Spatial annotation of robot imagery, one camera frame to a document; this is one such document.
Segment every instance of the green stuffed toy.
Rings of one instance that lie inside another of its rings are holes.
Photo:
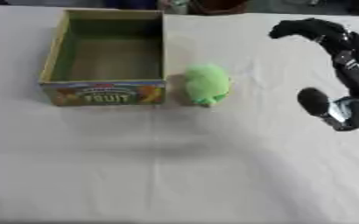
[[[230,79],[219,66],[193,66],[186,78],[187,93],[194,104],[211,107],[229,94]]]

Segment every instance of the white table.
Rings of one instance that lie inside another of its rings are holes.
[[[36,80],[60,14],[0,7],[0,221],[359,222],[359,131],[296,102],[344,88],[316,44],[267,37],[305,16],[166,18],[170,74],[228,70],[215,108],[57,108]],[[322,18],[359,31],[359,17]]]

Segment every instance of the robotic hand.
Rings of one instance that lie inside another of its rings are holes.
[[[349,94],[329,101],[321,91],[309,87],[299,93],[299,103],[310,115],[322,118],[335,130],[359,129],[359,34],[340,24],[315,18],[282,21],[270,33],[273,39],[292,35],[315,41],[327,51],[337,78]]]

